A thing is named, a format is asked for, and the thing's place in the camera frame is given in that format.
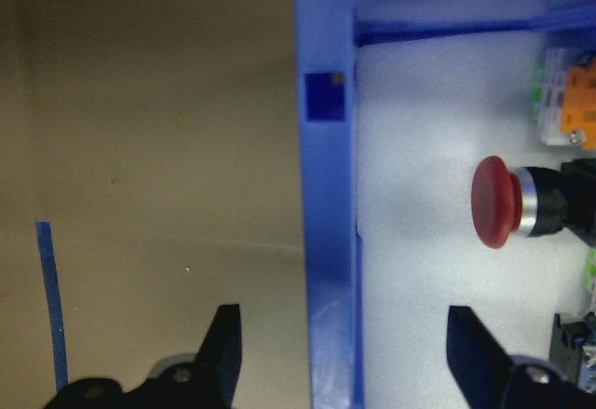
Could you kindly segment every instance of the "blue tape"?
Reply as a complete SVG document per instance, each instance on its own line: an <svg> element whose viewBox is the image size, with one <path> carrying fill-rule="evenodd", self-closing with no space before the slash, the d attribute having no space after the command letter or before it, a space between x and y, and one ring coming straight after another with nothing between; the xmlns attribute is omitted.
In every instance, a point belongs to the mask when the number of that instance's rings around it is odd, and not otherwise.
<svg viewBox="0 0 596 409"><path fill-rule="evenodd" d="M60 288L52 245L52 231L47 221L36 221L37 247L41 255L41 268L46 286L47 311L49 313L49 327L52 334L52 349L54 351L54 375L56 390L60 391L68 384L68 368L66 366L66 341L64 338L64 322L62 320L62 305Z"/></svg>

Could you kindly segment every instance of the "red button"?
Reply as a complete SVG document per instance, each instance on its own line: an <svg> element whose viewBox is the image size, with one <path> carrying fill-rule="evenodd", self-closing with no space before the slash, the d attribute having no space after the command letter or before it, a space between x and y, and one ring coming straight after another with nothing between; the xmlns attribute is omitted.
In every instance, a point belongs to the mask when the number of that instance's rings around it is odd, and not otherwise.
<svg viewBox="0 0 596 409"><path fill-rule="evenodd" d="M478 236L490 248L503 246L519 226L522 196L516 181L497 156L485 158L474 173L472 218Z"/></svg>

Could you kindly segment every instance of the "screw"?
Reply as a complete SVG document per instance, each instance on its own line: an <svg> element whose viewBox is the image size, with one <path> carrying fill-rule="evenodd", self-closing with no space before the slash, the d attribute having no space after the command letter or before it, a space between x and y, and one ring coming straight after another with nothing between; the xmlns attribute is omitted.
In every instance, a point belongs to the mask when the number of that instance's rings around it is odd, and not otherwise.
<svg viewBox="0 0 596 409"><path fill-rule="evenodd" d="M580 145L584 142L584 134L581 130L573 130L569 133L569 142L571 145Z"/></svg>
<svg viewBox="0 0 596 409"><path fill-rule="evenodd" d="M177 367L174 375L172 375L172 379L176 381L178 384L187 383L190 381L190 377L193 374L190 370L186 367Z"/></svg>
<svg viewBox="0 0 596 409"><path fill-rule="evenodd" d="M103 395L103 388L101 388L99 386L92 386L92 387L88 388L87 390L85 390L85 393L83 394L83 398L85 400L97 400L98 398L101 397L101 395Z"/></svg>
<svg viewBox="0 0 596 409"><path fill-rule="evenodd" d="M584 351L584 361L589 369L596 365L596 351Z"/></svg>
<svg viewBox="0 0 596 409"><path fill-rule="evenodd" d="M525 373L536 384L548 384L550 382L549 373L546 370L541 369L539 367L529 365L525 368Z"/></svg>

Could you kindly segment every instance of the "orange terminal block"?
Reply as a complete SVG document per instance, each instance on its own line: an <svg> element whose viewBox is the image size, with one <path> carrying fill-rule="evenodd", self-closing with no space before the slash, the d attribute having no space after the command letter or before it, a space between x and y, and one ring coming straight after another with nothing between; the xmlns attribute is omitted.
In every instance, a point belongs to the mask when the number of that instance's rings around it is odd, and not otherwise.
<svg viewBox="0 0 596 409"><path fill-rule="evenodd" d="M562 100L561 131L573 144L596 149L596 62L569 68Z"/></svg>

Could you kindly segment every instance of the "black electrical component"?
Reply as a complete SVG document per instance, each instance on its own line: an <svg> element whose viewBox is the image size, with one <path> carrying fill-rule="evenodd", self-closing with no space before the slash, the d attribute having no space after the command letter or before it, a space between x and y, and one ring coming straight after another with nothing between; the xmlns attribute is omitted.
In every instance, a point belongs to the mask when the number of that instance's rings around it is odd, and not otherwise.
<svg viewBox="0 0 596 409"><path fill-rule="evenodd" d="M552 323L549 361L556 364L580 390L596 393L596 316L582 320L556 314Z"/></svg>
<svg viewBox="0 0 596 409"><path fill-rule="evenodd" d="M81 379L46 409L230 409L242 362L241 335L239 306L222 305L192 361L175 363L127 393L113 379Z"/></svg>

